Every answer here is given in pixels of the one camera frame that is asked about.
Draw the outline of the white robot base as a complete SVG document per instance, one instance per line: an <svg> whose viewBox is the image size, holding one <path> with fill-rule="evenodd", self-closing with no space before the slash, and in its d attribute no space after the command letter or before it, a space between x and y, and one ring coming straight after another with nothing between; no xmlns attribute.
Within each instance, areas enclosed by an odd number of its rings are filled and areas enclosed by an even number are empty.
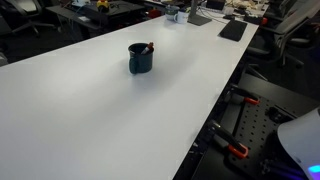
<svg viewBox="0 0 320 180"><path fill-rule="evenodd" d="M309 180L320 180L320 108L282 123L280 144Z"/></svg>

